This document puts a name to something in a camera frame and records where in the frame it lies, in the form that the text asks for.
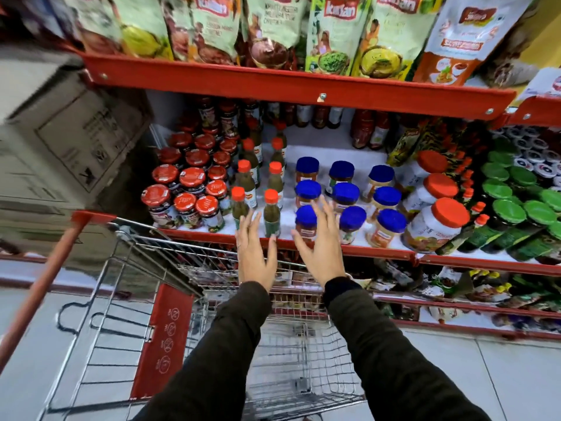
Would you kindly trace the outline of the person's left hand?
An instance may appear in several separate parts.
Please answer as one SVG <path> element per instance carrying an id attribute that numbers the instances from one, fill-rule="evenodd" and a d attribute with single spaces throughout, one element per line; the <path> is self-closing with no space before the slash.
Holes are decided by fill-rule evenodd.
<path id="1" fill-rule="evenodd" d="M 276 280 L 277 268 L 267 268 L 267 255 L 264 255 L 262 243 L 249 245 L 249 222 L 252 210 L 246 216 L 240 217 L 239 228 L 243 233 L 243 250 L 238 258 L 239 284 L 255 282 L 269 292 Z"/>

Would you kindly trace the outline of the person's right hand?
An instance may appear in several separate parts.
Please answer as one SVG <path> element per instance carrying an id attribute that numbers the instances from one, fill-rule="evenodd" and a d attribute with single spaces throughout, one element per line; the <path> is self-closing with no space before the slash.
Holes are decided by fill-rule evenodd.
<path id="1" fill-rule="evenodd" d="M 337 263 L 337 233 L 340 220 L 332 208 L 332 240 L 326 240 L 321 237 L 321 196 L 319 203 L 312 202 L 311 207 L 317 218 L 316 239 L 312 248 L 312 261 L 304 261 L 304 264 L 314 280 L 325 290 L 329 281 L 346 276 L 344 264 Z"/>

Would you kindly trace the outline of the person's right forearm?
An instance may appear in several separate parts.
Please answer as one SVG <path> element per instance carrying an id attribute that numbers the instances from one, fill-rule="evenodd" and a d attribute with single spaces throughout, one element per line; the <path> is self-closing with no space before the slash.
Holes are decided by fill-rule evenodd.
<path id="1" fill-rule="evenodd" d="M 347 276 L 321 281 L 375 421 L 491 421 Z"/>

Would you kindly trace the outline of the group of blue-lid jars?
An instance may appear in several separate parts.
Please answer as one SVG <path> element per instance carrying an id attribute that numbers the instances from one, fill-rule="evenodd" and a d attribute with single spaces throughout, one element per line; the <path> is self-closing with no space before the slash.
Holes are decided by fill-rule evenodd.
<path id="1" fill-rule="evenodd" d="M 407 222 L 395 210 L 401 193 L 390 184 L 394 178 L 391 167 L 375 165 L 368 178 L 367 195 L 374 197 L 364 206 L 359 204 L 362 193 L 352 182 L 354 165 L 348 161 L 335 161 L 328 171 L 325 187 L 319 183 L 320 164 L 312 156 L 300 157 L 295 168 L 295 227 L 306 242 L 318 236 L 318 223 L 311 202 L 319 203 L 325 194 L 335 215 L 340 217 L 338 228 L 340 243 L 352 245 L 359 233 L 364 233 L 366 243 L 375 248 L 387 249 L 403 233 Z"/>

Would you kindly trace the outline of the red metal shelf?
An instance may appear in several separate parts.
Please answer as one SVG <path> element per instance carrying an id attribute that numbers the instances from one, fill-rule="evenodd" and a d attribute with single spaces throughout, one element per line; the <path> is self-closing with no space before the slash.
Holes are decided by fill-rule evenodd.
<path id="1" fill-rule="evenodd" d="M 203 65 L 130 56 L 81 55 L 95 84 L 374 111 L 494 120 L 515 91 L 309 72 Z"/>
<path id="2" fill-rule="evenodd" d="M 561 128 L 561 96 L 532 96 L 518 107 L 507 107 L 488 128 L 496 130 L 506 126 Z"/>
<path id="3" fill-rule="evenodd" d="M 277 289 L 270 297 L 273 304 L 271 316 L 275 319 L 329 321 L 319 293 L 282 292 Z M 368 297 L 386 317 L 404 328 L 561 344 L 561 312 L 429 301 L 381 293 L 368 293 Z"/>
<path id="4" fill-rule="evenodd" d="M 165 230 L 160 229 L 165 236 L 179 241 L 200 241 L 223 245 L 233 245 L 234 235 L 224 233 L 209 233 L 201 230 Z M 434 264 L 457 268 L 483 268 L 487 270 L 509 271 L 529 275 L 543 275 L 561 277 L 561 264 L 540 264 L 535 260 L 518 262 L 504 253 L 489 255 L 476 251 L 471 254 L 453 253 L 452 255 L 416 254 L 408 249 L 380 249 L 370 246 L 344 245 L 342 253 L 348 256 L 367 258 L 392 259 L 410 261 L 412 264 Z"/>

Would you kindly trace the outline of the group of orange-cap green bottles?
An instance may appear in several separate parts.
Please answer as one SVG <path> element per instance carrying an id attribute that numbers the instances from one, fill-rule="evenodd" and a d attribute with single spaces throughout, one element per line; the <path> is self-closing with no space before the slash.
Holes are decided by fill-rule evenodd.
<path id="1" fill-rule="evenodd" d="M 261 174 L 258 158 L 254 153 L 255 144 L 252 138 L 242 140 L 242 155 L 237 162 L 236 186 L 232 189 L 232 198 L 239 201 L 254 213 L 257 212 L 257 190 L 261 184 Z M 265 203 L 263 221 L 265 237 L 279 237 L 281 234 L 281 193 L 275 189 L 266 189 L 263 194 Z"/>

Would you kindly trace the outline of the group of red-lid jars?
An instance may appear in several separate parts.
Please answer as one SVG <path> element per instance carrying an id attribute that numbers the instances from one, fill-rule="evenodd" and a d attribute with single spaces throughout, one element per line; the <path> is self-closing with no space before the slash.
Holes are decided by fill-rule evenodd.
<path id="1" fill-rule="evenodd" d="M 153 184 L 141 193 L 154 226 L 220 232 L 231 212 L 238 142 L 236 134 L 223 137 L 217 130 L 197 134 L 193 127 L 170 134 L 167 145 L 157 151 Z"/>

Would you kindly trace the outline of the large orange-lid jar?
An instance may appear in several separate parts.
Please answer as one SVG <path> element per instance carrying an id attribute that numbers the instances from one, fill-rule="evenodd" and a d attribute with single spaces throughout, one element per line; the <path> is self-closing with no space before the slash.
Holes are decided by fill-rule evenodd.
<path id="1" fill-rule="evenodd" d="M 400 203 L 398 210 L 411 220 L 423 208 L 441 198 L 454 198 L 458 191 L 458 185 L 450 177 L 443 173 L 432 173 Z"/>
<path id="2" fill-rule="evenodd" d="M 417 157 L 408 161 L 396 179 L 396 188 L 403 192 L 412 192 L 426 177 L 433 173 L 444 173 L 448 168 L 448 159 L 435 150 L 421 150 Z"/>
<path id="3" fill-rule="evenodd" d="M 422 208 L 407 225 L 401 242 L 408 249 L 431 254 L 461 232 L 470 220 L 468 210 L 452 198 L 440 198 Z"/>

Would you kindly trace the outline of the dark patterned sauce pouches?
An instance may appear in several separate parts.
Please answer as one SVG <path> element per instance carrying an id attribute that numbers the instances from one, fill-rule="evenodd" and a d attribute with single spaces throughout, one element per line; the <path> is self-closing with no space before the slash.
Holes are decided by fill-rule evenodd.
<path id="1" fill-rule="evenodd" d="M 386 164 L 390 167 L 402 166 L 412 155 L 422 135 L 430 127 L 436 126 L 439 120 L 441 117 L 397 114 L 392 120 L 389 136 L 384 144 Z"/>

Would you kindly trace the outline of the red cart seat flap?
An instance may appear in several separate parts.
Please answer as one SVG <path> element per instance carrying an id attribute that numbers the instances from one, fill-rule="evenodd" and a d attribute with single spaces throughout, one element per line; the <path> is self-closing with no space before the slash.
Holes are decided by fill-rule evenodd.
<path id="1" fill-rule="evenodd" d="M 183 365 L 193 296 L 162 284 L 158 288 L 130 399 L 154 396 Z"/>

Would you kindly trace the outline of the pile of assorted packets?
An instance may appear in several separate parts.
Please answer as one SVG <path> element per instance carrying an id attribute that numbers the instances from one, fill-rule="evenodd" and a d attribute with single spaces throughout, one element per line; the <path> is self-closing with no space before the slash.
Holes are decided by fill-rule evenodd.
<path id="1" fill-rule="evenodd" d="M 368 293 L 429 301 L 561 312 L 561 277 L 483 268 L 344 256 L 347 272 Z"/>

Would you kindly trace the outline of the row of small orange-cap bottles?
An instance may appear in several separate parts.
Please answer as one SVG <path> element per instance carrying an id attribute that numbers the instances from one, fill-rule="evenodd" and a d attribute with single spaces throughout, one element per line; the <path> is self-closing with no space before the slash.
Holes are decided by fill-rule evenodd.
<path id="1" fill-rule="evenodd" d="M 473 202 L 474 191 L 474 171 L 472 168 L 473 158 L 465 155 L 462 162 L 453 171 L 453 178 L 456 180 L 458 185 L 458 193 L 454 197 L 454 200 L 462 205 L 464 211 L 467 213 L 468 221 L 462 225 L 460 232 L 451 238 L 446 244 L 436 250 L 437 255 L 451 255 L 453 252 L 457 251 L 461 245 L 463 245 L 474 233 L 474 231 L 480 226 L 485 224 L 488 218 L 483 218 L 483 220 L 475 224 L 475 220 L 481 214 L 481 212 L 486 207 L 485 203 L 481 201 Z"/>

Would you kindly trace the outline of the stack of cardboard boxes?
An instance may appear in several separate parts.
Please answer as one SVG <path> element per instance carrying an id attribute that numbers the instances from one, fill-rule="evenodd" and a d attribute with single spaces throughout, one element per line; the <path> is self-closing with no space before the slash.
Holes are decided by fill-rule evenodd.
<path id="1" fill-rule="evenodd" d="M 85 209 L 145 220 L 144 90 L 90 87 L 80 58 L 0 44 L 0 240 L 47 256 Z"/>

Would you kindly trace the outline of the white orange sauce pouch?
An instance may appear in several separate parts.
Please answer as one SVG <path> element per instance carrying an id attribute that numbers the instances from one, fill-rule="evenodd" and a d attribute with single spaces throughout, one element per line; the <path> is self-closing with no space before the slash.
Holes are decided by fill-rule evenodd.
<path id="1" fill-rule="evenodd" d="M 533 0 L 446 0 L 413 82 L 463 86 Z"/>

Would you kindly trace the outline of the brown pouch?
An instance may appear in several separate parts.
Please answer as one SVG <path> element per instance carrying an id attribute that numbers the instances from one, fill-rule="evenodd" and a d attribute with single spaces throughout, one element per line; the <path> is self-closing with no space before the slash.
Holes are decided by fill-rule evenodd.
<path id="1" fill-rule="evenodd" d="M 480 69 L 491 88 L 521 90 L 544 68 L 561 67 L 561 0 L 534 0 Z"/>

